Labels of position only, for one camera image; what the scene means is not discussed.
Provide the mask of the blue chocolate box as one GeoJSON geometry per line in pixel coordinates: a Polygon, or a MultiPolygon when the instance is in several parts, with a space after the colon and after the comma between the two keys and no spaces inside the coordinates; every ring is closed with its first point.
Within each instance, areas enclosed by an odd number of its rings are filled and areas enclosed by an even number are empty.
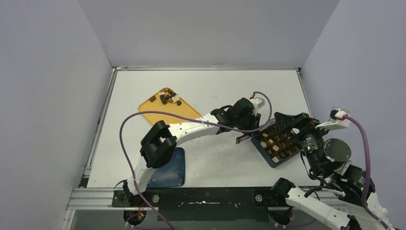
{"type": "Polygon", "coordinates": [[[285,134],[277,134],[275,131],[275,124],[268,126],[261,130],[258,134],[251,138],[252,144],[267,162],[267,164],[276,168],[285,163],[302,150],[301,145],[292,142],[291,138],[295,135],[293,130],[285,134]],[[266,142],[267,147],[263,148],[260,143],[266,142]],[[273,157],[279,158],[279,164],[272,161],[273,157]]]}

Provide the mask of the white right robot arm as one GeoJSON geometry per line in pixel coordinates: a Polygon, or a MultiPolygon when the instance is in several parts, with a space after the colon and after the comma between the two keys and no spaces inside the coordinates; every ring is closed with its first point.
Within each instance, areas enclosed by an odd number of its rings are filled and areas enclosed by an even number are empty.
{"type": "Polygon", "coordinates": [[[391,230],[387,210],[381,206],[371,178],[371,156],[363,126],[341,108],[333,108],[327,122],[320,122],[306,113],[274,114],[276,132],[286,134],[297,129],[292,137],[302,147],[307,159],[308,177],[320,185],[303,191],[291,181],[280,178],[271,188],[271,199],[277,205],[297,208],[332,230],[391,230]],[[341,139],[323,137],[329,131],[354,124],[363,141],[365,168],[350,161],[351,149],[341,139]]]}

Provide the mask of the metal tweezers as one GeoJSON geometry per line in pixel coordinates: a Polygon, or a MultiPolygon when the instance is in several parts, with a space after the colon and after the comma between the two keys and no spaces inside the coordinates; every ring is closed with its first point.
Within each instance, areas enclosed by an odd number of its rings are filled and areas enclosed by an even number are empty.
{"type": "Polygon", "coordinates": [[[236,144],[240,144],[241,142],[243,142],[243,141],[245,141],[245,140],[247,140],[247,139],[252,138],[252,136],[253,136],[252,133],[243,134],[243,135],[241,135],[241,136],[239,136],[239,137],[236,138],[236,144]]]}

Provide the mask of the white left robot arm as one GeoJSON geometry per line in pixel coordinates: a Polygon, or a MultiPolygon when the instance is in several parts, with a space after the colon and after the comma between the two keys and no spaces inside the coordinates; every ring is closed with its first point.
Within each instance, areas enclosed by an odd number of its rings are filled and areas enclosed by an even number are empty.
{"type": "Polygon", "coordinates": [[[155,170],[169,163],[177,146],[229,131],[256,132],[260,121],[258,110],[264,104],[262,98],[241,98],[233,106],[214,109],[196,119],[188,118],[175,124],[157,121],[141,140],[138,164],[124,186],[125,201],[132,206],[143,201],[143,192],[155,170]]]}

